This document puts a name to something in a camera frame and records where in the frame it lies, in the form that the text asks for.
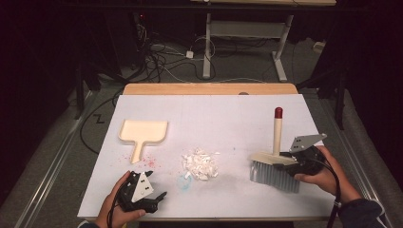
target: wooden board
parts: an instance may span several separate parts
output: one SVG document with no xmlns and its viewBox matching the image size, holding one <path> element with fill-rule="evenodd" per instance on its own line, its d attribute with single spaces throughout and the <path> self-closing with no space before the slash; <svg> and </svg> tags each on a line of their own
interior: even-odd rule
<svg viewBox="0 0 403 228">
<path fill-rule="evenodd" d="M 298 94 L 292 84 L 128 84 L 124 95 Z"/>
</svg>

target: gray bristles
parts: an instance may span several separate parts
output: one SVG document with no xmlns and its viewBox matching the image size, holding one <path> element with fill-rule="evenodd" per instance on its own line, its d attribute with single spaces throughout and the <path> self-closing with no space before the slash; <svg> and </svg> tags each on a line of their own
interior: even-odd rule
<svg viewBox="0 0 403 228">
<path fill-rule="evenodd" d="M 259 161 L 252 163 L 250 180 L 274 186 L 285 192 L 297 193 L 299 190 L 299 181 L 287 172 L 279 171 L 273 165 Z"/>
</svg>

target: white tabletop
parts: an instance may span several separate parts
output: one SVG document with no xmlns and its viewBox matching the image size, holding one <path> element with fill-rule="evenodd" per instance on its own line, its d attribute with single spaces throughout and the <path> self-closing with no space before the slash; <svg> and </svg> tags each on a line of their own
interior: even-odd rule
<svg viewBox="0 0 403 228">
<path fill-rule="evenodd" d="M 78 217 L 98 215 L 105 196 L 127 170 L 153 170 L 154 198 L 167 191 L 155 214 L 142 220 L 318 219 L 330 215 L 334 197 L 312 184 L 299 193 L 249 181 L 251 161 L 271 151 L 274 110 L 281 106 L 281 151 L 295 136 L 317 134 L 302 95 L 123 95 L 117 103 Z M 148 145 L 143 160 L 130 163 L 133 144 L 119 140 L 123 120 L 168 121 L 163 142 Z M 196 148 L 213 155 L 219 175 L 209 181 L 185 180 L 182 155 Z"/>
</svg>

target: dustpan handle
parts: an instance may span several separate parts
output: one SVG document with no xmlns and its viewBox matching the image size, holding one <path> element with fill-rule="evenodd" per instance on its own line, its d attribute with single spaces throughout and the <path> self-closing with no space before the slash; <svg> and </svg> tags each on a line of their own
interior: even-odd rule
<svg viewBox="0 0 403 228">
<path fill-rule="evenodd" d="M 143 145 L 144 145 L 144 142 L 136 142 L 134 144 L 134 151 L 133 151 L 133 154 L 131 155 L 131 160 L 130 160 L 131 163 L 140 161 Z"/>
<path fill-rule="evenodd" d="M 279 156 L 279 150 L 281 146 L 281 129 L 282 129 L 282 108 L 276 108 L 276 117 L 274 123 L 273 133 L 273 155 Z"/>
</svg>

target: person's arm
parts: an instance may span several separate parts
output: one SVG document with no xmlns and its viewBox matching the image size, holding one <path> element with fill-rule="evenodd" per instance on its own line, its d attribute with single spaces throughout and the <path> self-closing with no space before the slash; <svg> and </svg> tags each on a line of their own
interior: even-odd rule
<svg viewBox="0 0 403 228">
<path fill-rule="evenodd" d="M 325 156 L 327 162 L 334 169 L 339 179 L 341 192 L 340 202 L 342 206 L 338 211 L 338 215 L 343 223 L 343 227 L 386 227 L 380 219 L 384 215 L 382 205 L 374 200 L 363 199 L 351 185 L 341 165 L 337 162 L 335 157 L 332 156 L 330 151 L 324 146 L 318 146 L 317 148 L 322 152 L 323 156 Z M 327 168 L 323 168 L 314 176 L 295 174 L 294 178 L 298 181 L 316 184 L 322 190 L 333 195 L 336 194 L 335 177 Z"/>
<path fill-rule="evenodd" d="M 106 196 L 104 203 L 101 207 L 98 217 L 93 223 L 84 223 L 80 228 L 107 228 L 107 214 L 112 206 L 113 199 L 119 190 L 119 187 L 125 182 L 130 175 L 127 171 L 115 184 L 109 195 Z M 132 212 L 124 212 L 122 208 L 117 205 L 113 212 L 112 227 L 122 228 L 126 223 L 132 220 L 136 220 L 145 215 L 145 210 L 136 210 Z"/>
</svg>

